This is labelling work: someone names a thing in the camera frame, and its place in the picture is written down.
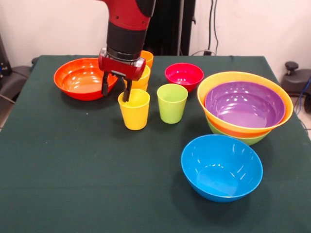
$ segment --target yellow cup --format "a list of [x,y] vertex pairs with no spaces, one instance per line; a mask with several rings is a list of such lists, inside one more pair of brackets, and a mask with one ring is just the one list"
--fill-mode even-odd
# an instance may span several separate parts
[[150,78],[150,68],[146,65],[145,69],[138,81],[132,81],[132,89],[140,89],[147,91],[148,82]]
[[146,65],[149,66],[150,69],[152,69],[152,64],[154,63],[154,55],[150,53],[149,51],[141,51],[140,56],[142,58],[145,58],[146,60]]
[[147,125],[150,95],[140,89],[132,89],[128,102],[123,102],[123,92],[118,97],[125,126],[130,130],[141,130]]

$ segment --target cable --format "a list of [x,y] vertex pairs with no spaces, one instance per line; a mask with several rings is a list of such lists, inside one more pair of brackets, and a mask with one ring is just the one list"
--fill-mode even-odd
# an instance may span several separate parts
[[216,6],[217,6],[217,0],[215,0],[215,7],[214,7],[214,33],[215,33],[215,39],[216,39],[216,49],[215,49],[215,54],[217,55],[217,49],[218,49],[218,38],[217,38],[217,33],[216,33]]
[[306,131],[306,133],[308,133],[309,130],[311,129],[307,129],[305,123],[302,122],[302,120],[300,120],[300,123],[302,124],[302,127],[304,128],[304,130]]
[[213,51],[211,51],[211,50],[200,50],[200,51],[197,51],[197,52],[195,52],[194,54],[192,54],[192,56],[193,56],[193,55],[196,55],[197,53],[205,52],[205,51],[211,52],[212,54],[214,54],[214,55],[216,56],[216,54],[215,54]]
[[210,43],[211,43],[211,27],[212,27],[213,5],[214,5],[214,0],[212,0],[211,6],[210,6],[210,12],[209,12],[209,40],[208,40],[208,50],[210,49]]
[[16,73],[16,74],[19,74],[19,75],[21,75],[21,76],[24,76],[25,78],[28,78],[26,75],[24,75],[24,74],[22,74],[22,73],[16,72],[16,71],[14,71],[14,70],[12,70],[12,72],[13,72],[13,73]]
[[307,89],[309,88],[310,84],[311,84],[311,77],[309,77],[309,80],[308,80],[308,82],[307,82],[307,84],[306,84],[305,88],[302,90],[302,92],[301,92],[301,94],[300,94],[300,96],[299,96],[299,104],[300,104],[300,108],[299,108],[299,111],[296,113],[297,115],[298,115],[298,114],[300,113],[300,111],[301,111],[301,106],[302,106],[302,96],[303,96],[303,94],[307,91]]
[[15,101],[11,100],[10,98],[7,98],[6,96],[3,96],[0,94],[0,97],[4,98],[5,100],[11,102],[12,104],[15,104]]

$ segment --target dark equipment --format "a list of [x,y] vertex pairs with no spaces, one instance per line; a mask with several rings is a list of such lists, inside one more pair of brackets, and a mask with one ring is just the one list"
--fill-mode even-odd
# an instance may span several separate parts
[[304,108],[311,113],[311,69],[298,69],[296,62],[286,62],[287,73],[283,76],[281,87],[290,96],[305,96]]
[[[0,35],[0,95],[16,100],[30,76],[30,69],[27,66],[11,68]],[[0,109],[2,109],[4,104],[3,98],[0,99]]]

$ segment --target plastic bowl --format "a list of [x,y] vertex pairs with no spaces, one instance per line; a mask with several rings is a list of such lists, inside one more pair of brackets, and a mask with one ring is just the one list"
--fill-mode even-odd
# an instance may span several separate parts
[[[212,90],[214,87],[232,81],[246,81],[253,82],[264,85],[273,91],[275,91],[282,98],[285,104],[285,115],[280,123],[274,126],[265,127],[265,128],[247,128],[243,126],[237,126],[231,123],[228,123],[224,120],[219,119],[214,116],[210,111],[208,111],[205,107],[205,98],[207,93]],[[229,71],[229,72],[221,72],[217,74],[213,74],[207,78],[205,78],[199,85],[197,90],[197,97],[201,107],[203,108],[208,120],[214,125],[217,126],[218,130],[222,132],[235,136],[235,137],[256,137],[261,136],[276,127],[279,127],[285,124],[293,114],[293,103],[289,95],[276,83],[270,81],[264,77],[259,75],[245,73],[245,72],[237,72],[237,71]]]
[[[81,58],[62,65],[54,74],[54,83],[68,96],[77,100],[97,100],[103,97],[103,74],[98,58]],[[109,74],[108,92],[118,78]]]
[[221,120],[249,128],[278,124],[285,115],[282,98],[266,86],[252,82],[229,82],[213,88],[205,107]]
[[225,135],[192,140],[182,152],[181,166],[193,189],[216,202],[241,199],[262,179],[262,164],[253,149]]
[[[213,132],[213,134],[222,134],[222,135],[226,135],[226,136],[230,136],[224,132],[221,132],[220,130],[218,130],[215,126],[213,126],[212,123],[210,123],[208,121],[208,118],[207,118],[207,123],[208,123],[208,126],[210,128],[210,130]],[[258,143],[259,141],[261,141],[265,136],[267,136],[271,131],[265,133],[264,135],[262,136],[258,136],[258,137],[250,137],[250,138],[244,138],[244,137],[234,137],[234,136],[230,136],[230,137],[234,137],[244,143],[246,143],[247,145],[251,146],[255,143]]]
[[165,76],[170,83],[182,85],[191,92],[202,81],[204,72],[193,64],[176,63],[166,68]]

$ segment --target orange bowl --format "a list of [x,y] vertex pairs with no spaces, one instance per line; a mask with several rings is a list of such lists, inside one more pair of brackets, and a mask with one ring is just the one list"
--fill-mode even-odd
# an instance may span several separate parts
[[[74,99],[97,100],[103,97],[103,74],[98,67],[98,58],[81,58],[63,64],[54,74],[54,83]],[[109,74],[108,92],[117,80]]]
[[[212,90],[214,87],[222,83],[234,82],[234,81],[247,81],[247,82],[258,83],[258,84],[264,85],[272,89],[277,94],[279,94],[285,104],[285,115],[284,115],[284,118],[281,120],[281,122],[278,123],[277,125],[266,127],[266,128],[247,128],[247,127],[230,124],[224,120],[219,119],[218,117],[214,116],[211,112],[209,112],[204,106],[205,97],[208,94],[208,92]],[[294,109],[292,100],[289,97],[289,95],[275,82],[270,81],[259,75],[245,73],[245,72],[237,72],[237,71],[216,73],[205,78],[198,87],[197,97],[208,120],[214,126],[216,126],[218,130],[226,134],[229,134],[231,136],[235,136],[235,137],[246,137],[247,138],[247,137],[262,136],[265,133],[268,133],[269,131],[275,129],[276,127],[279,127],[283,125],[284,123],[286,123],[291,118],[293,114],[293,109]]]

